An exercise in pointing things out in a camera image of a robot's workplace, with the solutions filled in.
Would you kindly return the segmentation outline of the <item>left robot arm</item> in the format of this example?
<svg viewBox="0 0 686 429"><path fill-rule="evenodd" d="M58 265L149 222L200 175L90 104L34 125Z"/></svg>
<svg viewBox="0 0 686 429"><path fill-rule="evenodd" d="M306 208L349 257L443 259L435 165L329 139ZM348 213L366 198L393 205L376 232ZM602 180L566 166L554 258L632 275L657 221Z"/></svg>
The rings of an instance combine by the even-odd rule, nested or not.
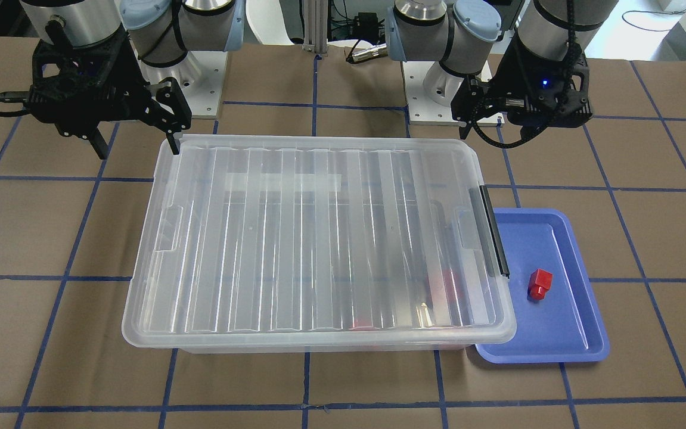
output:
<svg viewBox="0 0 686 429"><path fill-rule="evenodd" d="M589 65L583 46L607 20L615 1L533 1L493 77L479 75L502 29L485 1L396 1L384 19L389 57L429 61L438 96L460 126L498 148L516 148L550 128L579 128L592 119Z"/></svg>

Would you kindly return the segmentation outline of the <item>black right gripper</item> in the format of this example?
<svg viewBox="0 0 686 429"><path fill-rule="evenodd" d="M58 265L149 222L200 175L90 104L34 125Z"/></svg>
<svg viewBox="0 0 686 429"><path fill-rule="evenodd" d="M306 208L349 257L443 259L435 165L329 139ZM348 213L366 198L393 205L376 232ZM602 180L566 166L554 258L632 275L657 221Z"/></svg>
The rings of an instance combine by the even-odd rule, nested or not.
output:
<svg viewBox="0 0 686 429"><path fill-rule="evenodd" d="M98 124L114 120L140 120L168 133L172 154L180 154L180 132L190 128L192 111L176 79L147 82L127 33L70 51L40 41L32 67L26 110L61 132L88 134L100 160L109 146Z"/></svg>

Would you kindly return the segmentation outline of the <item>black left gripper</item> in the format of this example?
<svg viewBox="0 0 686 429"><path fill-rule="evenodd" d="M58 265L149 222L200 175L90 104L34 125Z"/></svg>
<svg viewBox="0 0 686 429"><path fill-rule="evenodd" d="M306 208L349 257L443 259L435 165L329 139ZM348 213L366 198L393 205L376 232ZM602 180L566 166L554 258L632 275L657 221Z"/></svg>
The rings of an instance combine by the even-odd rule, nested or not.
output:
<svg viewBox="0 0 686 429"><path fill-rule="evenodd" d="M550 60L537 55L515 35L507 47L495 75L489 82L466 76L451 101L454 120L461 124L466 139L478 119L505 112L512 124L533 129L578 128L588 122L593 109L588 96L589 67L581 49L570 74L580 84L566 80L566 60Z"/></svg>

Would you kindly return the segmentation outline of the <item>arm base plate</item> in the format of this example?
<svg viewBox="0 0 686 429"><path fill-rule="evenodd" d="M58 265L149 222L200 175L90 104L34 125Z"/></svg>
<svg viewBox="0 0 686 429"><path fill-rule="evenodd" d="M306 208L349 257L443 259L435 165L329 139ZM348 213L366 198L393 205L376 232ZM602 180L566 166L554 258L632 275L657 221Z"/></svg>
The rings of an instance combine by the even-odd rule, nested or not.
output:
<svg viewBox="0 0 686 429"><path fill-rule="evenodd" d="M413 125L457 126L450 103L462 79L430 61L402 62L403 88Z"/></svg>
<svg viewBox="0 0 686 429"><path fill-rule="evenodd" d="M219 51L188 52L184 60L164 68L140 62L144 77L157 83L166 77L179 82L192 110L193 119L217 119L225 85L228 53Z"/></svg>

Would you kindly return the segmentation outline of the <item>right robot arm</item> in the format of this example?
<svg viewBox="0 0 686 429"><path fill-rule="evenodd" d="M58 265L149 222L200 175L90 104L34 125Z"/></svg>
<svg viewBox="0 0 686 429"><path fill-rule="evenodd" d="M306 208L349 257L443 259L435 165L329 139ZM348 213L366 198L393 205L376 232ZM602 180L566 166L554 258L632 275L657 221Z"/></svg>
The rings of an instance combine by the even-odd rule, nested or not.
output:
<svg viewBox="0 0 686 429"><path fill-rule="evenodd" d="M244 1L23 1L40 37L22 113L107 158L102 122L139 120L162 131L174 155L192 125L182 77L149 81L142 66L168 70L194 51L236 51Z"/></svg>

